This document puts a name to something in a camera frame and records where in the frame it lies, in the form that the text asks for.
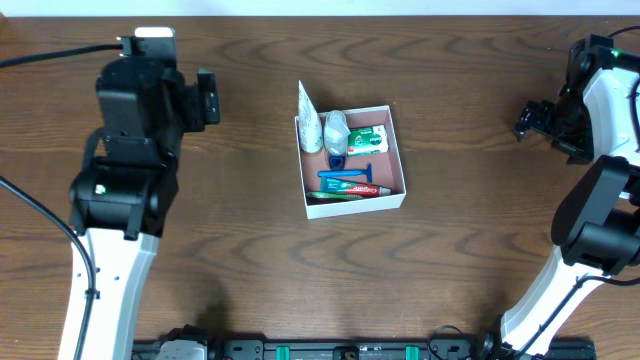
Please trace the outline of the white cosmetic tube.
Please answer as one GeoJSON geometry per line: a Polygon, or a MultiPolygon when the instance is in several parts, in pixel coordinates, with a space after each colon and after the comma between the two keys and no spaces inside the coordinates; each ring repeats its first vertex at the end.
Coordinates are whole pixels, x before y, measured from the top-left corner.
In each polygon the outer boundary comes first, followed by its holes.
{"type": "Polygon", "coordinates": [[[320,117],[301,81],[298,82],[298,136],[302,150],[309,154],[323,147],[320,117]]]}

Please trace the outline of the Colgate toothpaste tube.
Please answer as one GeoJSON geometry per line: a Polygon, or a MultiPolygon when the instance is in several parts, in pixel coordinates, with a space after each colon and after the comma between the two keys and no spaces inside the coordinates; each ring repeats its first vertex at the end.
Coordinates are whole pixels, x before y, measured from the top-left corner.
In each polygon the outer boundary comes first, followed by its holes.
{"type": "Polygon", "coordinates": [[[332,194],[358,195],[362,197],[381,197],[392,193],[389,188],[375,184],[359,183],[337,178],[325,177],[321,181],[321,191],[332,194]]]}

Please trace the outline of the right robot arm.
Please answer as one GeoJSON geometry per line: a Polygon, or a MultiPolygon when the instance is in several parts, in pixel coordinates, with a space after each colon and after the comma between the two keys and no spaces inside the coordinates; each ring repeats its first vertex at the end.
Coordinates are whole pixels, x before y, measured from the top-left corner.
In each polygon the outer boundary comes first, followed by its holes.
{"type": "Polygon", "coordinates": [[[556,103],[527,103],[513,131],[550,139],[570,164],[588,170],[556,210],[553,247],[518,303],[496,321],[476,359],[593,359],[589,340],[556,332],[602,284],[638,285],[618,274],[639,263],[639,58],[615,47],[613,35],[591,34],[569,50],[556,103]]]}

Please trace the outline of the blue disposable razor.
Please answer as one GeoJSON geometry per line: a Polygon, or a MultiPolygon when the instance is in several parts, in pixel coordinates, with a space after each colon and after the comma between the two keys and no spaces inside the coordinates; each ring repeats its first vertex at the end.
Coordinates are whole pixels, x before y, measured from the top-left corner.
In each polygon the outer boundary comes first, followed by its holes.
{"type": "Polygon", "coordinates": [[[368,164],[365,169],[351,169],[351,170],[325,170],[317,173],[318,177],[356,177],[365,176],[368,183],[373,182],[372,165],[368,164]]]}

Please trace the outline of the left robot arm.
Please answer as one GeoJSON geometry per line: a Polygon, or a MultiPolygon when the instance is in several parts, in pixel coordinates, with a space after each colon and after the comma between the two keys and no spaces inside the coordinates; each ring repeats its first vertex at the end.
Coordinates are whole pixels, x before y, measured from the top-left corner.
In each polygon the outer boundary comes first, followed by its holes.
{"type": "Polygon", "coordinates": [[[172,60],[126,57],[96,81],[104,125],[87,139],[70,187],[81,244],[58,356],[128,359],[141,295],[178,192],[181,141],[220,121],[216,77],[193,85],[172,60]]]}

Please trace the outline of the clear pump spray bottle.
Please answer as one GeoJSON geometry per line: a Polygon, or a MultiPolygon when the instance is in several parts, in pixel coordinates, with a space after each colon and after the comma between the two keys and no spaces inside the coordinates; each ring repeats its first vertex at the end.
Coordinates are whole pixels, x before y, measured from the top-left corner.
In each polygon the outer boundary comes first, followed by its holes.
{"type": "Polygon", "coordinates": [[[344,169],[349,135],[350,129],[346,115],[339,110],[331,111],[325,119],[323,133],[324,147],[331,170],[344,169]]]}

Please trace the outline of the green white toothbrush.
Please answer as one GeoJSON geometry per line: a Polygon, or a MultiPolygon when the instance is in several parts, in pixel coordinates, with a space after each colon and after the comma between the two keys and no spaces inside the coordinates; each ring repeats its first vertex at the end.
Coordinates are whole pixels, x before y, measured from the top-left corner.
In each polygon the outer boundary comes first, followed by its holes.
{"type": "Polygon", "coordinates": [[[306,197],[314,201],[339,201],[339,202],[364,199],[364,197],[361,195],[328,193],[328,192],[307,192],[306,197]]]}

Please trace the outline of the green soap box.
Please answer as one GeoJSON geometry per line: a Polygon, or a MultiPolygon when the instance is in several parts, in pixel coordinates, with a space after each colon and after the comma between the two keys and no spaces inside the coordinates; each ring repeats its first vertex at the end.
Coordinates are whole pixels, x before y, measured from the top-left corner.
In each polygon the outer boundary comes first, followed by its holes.
{"type": "Polygon", "coordinates": [[[353,128],[347,143],[349,157],[386,153],[389,150],[387,131],[384,125],[353,128]]]}

